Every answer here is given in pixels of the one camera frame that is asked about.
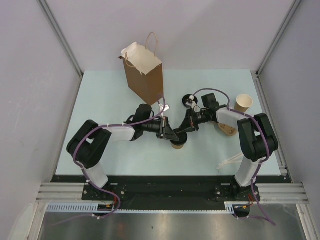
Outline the brown paper bag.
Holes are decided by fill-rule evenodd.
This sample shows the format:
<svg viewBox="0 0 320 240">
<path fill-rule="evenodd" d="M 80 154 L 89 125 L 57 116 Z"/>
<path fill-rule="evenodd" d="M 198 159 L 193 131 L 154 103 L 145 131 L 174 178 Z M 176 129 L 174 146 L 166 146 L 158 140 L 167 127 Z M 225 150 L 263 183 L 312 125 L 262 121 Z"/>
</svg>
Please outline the brown paper bag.
<svg viewBox="0 0 320 240">
<path fill-rule="evenodd" d="M 144 45 L 134 42 L 119 56 L 128 87 L 151 106 L 164 95 L 163 63 L 157 57 L 158 44 L 157 36 L 151 32 Z"/>
</svg>

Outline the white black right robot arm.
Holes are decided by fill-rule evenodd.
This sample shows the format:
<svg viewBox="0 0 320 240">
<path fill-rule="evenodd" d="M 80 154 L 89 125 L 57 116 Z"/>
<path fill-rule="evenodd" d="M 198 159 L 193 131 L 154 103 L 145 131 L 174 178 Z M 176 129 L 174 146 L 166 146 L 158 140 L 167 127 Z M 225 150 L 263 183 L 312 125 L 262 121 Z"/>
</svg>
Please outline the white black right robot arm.
<svg viewBox="0 0 320 240">
<path fill-rule="evenodd" d="M 201 100 L 204 108 L 196 112 L 196 96 L 187 94 L 182 98 L 187 110 L 176 134 L 198 131 L 200 124 L 208 122 L 225 124 L 237 130 L 243 160 L 234 176 L 236 185 L 230 188 L 230 194 L 235 200 L 242 201 L 248 196 L 248 186 L 254 184 L 262 164 L 279 148 L 273 127 L 266 114 L 251 116 L 229 105 L 221 105 L 213 93 L 202 96 Z"/>
</svg>

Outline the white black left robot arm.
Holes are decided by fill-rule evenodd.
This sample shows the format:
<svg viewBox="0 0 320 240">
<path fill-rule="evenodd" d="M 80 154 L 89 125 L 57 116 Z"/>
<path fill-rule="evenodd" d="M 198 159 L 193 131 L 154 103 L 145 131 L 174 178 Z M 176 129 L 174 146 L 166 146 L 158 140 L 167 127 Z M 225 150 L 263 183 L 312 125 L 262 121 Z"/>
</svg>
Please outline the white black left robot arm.
<svg viewBox="0 0 320 240">
<path fill-rule="evenodd" d="M 169 118 L 161 113 L 154 115 L 152 107 L 141 104 L 134 115 L 122 124 L 99 126 L 93 120 L 87 120 L 68 143 L 66 150 L 80 167 L 87 181 L 94 186 L 93 194 L 100 200 L 110 196 L 100 160 L 108 143 L 135 141 L 144 132 L 155 133 L 158 139 L 178 141 L 179 137 L 169 124 Z"/>
</svg>

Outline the brown paper cup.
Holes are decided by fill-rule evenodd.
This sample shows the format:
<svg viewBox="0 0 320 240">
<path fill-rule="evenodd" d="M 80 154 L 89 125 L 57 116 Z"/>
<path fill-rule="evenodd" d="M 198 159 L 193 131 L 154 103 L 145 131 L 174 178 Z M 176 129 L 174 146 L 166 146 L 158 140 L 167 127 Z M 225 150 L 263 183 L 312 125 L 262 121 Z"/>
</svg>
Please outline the brown paper cup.
<svg viewBox="0 0 320 240">
<path fill-rule="evenodd" d="M 184 144 L 182 144 L 182 143 L 173 143 L 172 142 L 171 146 L 176 150 L 180 150 L 180 149 L 182 149 L 184 147 Z"/>
<path fill-rule="evenodd" d="M 234 109 L 236 111 L 245 113 L 253 105 L 253 99 L 248 94 L 239 94 L 236 97 Z"/>
</svg>

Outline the black plastic cup lid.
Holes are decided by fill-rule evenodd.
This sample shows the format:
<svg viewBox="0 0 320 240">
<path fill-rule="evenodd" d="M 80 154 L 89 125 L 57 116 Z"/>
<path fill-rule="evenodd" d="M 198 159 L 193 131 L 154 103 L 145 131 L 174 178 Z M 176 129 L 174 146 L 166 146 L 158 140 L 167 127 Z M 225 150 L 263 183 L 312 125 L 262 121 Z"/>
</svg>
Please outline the black plastic cup lid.
<svg viewBox="0 0 320 240">
<path fill-rule="evenodd" d="M 192 94 L 187 94 L 182 98 L 182 104 L 188 109 L 193 109 L 198 104 L 198 99 Z"/>
</svg>

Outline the brown cardboard cup carrier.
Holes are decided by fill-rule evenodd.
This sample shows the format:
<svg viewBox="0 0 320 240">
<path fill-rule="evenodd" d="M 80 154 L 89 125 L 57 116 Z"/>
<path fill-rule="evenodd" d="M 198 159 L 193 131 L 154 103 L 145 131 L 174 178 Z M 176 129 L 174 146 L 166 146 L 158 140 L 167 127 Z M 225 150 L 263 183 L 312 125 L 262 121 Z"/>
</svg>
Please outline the brown cardboard cup carrier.
<svg viewBox="0 0 320 240">
<path fill-rule="evenodd" d="M 223 124 L 223 123 L 218 123 L 218 128 L 225 133 L 227 136 L 235 136 L 237 134 L 237 130 L 227 124 Z"/>
</svg>

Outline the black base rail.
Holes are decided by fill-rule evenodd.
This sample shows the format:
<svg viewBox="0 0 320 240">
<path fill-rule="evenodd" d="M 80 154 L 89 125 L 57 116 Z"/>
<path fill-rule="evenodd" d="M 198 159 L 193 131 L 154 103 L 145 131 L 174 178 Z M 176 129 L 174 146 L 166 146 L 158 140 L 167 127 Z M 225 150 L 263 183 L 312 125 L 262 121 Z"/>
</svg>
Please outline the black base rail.
<svg viewBox="0 0 320 240">
<path fill-rule="evenodd" d="M 245 214 L 260 193 L 255 185 L 238 187 L 232 175 L 110 176 L 102 190 L 86 184 L 81 199 L 115 203 L 124 210 L 170 211 L 222 210 L 234 202 Z"/>
</svg>

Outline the white wrapped straw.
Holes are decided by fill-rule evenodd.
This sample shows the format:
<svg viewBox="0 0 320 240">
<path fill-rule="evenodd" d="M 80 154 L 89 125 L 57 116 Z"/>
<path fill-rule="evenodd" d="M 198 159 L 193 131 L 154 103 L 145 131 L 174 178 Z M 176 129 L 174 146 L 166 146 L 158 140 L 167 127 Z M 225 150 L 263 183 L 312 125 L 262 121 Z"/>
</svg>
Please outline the white wrapped straw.
<svg viewBox="0 0 320 240">
<path fill-rule="evenodd" d="M 244 155 L 242 153 L 238 153 L 238 154 L 220 162 L 216 169 L 218 172 L 220 172 L 220 170 L 222 168 L 224 168 L 226 165 L 241 163 L 243 160 L 243 157 L 244 157 Z"/>
</svg>

